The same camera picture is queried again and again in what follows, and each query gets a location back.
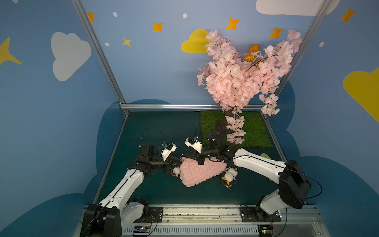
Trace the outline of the white kitty plush charm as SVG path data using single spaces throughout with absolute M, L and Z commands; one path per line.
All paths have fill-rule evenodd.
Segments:
M 179 176 L 180 176 L 180 173 L 181 173 L 181 171 L 180 171 L 180 167 L 175 167 L 175 168 L 173 168 L 173 169 L 170 171 L 170 173 L 171 173 L 171 176 L 172 176 L 172 177 L 179 177 Z

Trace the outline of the pink puffy bag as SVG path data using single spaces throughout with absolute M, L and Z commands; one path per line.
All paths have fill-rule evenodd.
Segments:
M 204 164 L 199 165 L 197 161 L 185 158 L 180 166 L 180 179 L 189 188 L 221 174 L 226 168 L 227 164 L 223 162 L 205 159 Z

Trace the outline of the black penguin plush charm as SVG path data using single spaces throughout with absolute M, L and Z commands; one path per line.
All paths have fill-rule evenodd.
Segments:
M 238 175 L 237 168 L 229 167 L 225 171 L 222 172 L 221 176 L 221 184 L 228 188 L 232 189 L 233 184 L 236 182 L 236 176 Z

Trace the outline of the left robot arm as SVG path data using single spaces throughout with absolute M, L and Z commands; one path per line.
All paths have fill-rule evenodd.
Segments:
M 149 214 L 146 200 L 127 202 L 153 169 L 161 168 L 167 173 L 182 164 L 170 155 L 176 149 L 173 143 L 164 144 L 161 153 L 155 156 L 154 145 L 141 145 L 137 159 L 128 166 L 119 184 L 99 203 L 86 208 L 80 236 L 121 237 L 134 221 L 145 218 Z

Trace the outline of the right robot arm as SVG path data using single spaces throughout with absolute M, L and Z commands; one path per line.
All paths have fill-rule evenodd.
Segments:
M 279 185 L 277 190 L 263 196 L 255 207 L 247 208 L 245 214 L 252 215 L 254 221 L 267 222 L 283 208 L 301 209 L 309 198 L 313 179 L 294 160 L 270 160 L 215 139 L 209 141 L 209 146 L 203 146 L 196 137 L 187 138 L 185 144 L 193 149 L 185 154 L 180 166 L 180 178 L 188 187 L 219 174 L 222 185 L 231 189 L 238 168 L 253 171 Z

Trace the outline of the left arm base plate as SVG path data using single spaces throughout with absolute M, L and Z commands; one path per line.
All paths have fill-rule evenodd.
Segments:
M 163 207 L 152 206 L 143 210 L 142 216 L 136 223 L 161 223 L 163 219 Z

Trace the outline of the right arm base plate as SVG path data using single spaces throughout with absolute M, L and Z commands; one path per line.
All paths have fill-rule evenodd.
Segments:
M 256 208 L 254 206 L 240 205 L 239 206 L 240 216 L 242 222 L 281 222 L 281 217 L 278 211 L 274 214 L 267 214 L 260 207 Z

